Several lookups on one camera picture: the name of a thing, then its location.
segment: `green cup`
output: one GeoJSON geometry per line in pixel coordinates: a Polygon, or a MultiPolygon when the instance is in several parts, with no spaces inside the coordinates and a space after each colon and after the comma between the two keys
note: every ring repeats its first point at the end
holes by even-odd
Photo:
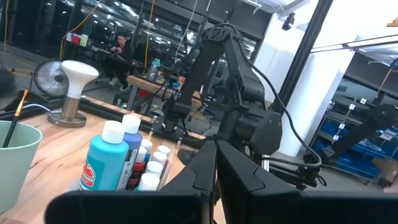
{"type": "MultiPolygon", "coordinates": [[[[0,146],[3,145],[10,125],[10,121],[0,121],[0,146]]],[[[0,214],[17,202],[42,138],[38,129],[17,123],[8,147],[0,147],[0,214]]]]}

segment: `blue paint bottle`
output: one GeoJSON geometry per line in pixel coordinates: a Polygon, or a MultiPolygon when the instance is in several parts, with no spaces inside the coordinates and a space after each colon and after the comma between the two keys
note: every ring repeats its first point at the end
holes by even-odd
{"type": "Polygon", "coordinates": [[[129,178],[132,174],[132,168],[137,157],[138,149],[141,145],[142,135],[138,133],[141,119],[132,114],[123,116],[122,124],[125,128],[123,140],[129,144],[129,150],[124,160],[124,167],[119,178],[118,190],[125,190],[129,178]]]}
{"type": "Polygon", "coordinates": [[[129,145],[123,141],[124,126],[106,121],[102,135],[90,142],[80,190],[116,190],[129,145]]]}

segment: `lamp base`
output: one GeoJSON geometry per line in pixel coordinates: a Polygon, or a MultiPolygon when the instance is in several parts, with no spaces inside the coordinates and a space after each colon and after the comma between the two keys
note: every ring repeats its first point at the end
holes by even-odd
{"type": "Polygon", "coordinates": [[[80,113],[75,118],[65,118],[62,111],[53,111],[47,116],[47,121],[63,128],[82,128],[86,125],[86,117],[80,113]]]}

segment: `red label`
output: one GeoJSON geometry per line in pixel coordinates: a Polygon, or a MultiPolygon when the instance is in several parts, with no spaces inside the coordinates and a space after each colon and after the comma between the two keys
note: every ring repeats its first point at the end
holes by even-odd
{"type": "Polygon", "coordinates": [[[93,187],[95,182],[95,172],[93,167],[86,163],[81,174],[81,181],[88,187],[93,187]]]}

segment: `cardboard box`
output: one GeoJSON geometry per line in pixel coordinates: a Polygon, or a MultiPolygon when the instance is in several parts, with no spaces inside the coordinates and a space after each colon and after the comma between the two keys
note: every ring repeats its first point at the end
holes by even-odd
{"type": "Polygon", "coordinates": [[[387,162],[387,159],[373,159],[373,164],[381,171],[381,178],[393,183],[398,173],[398,161],[393,160],[390,164],[387,162]]]}

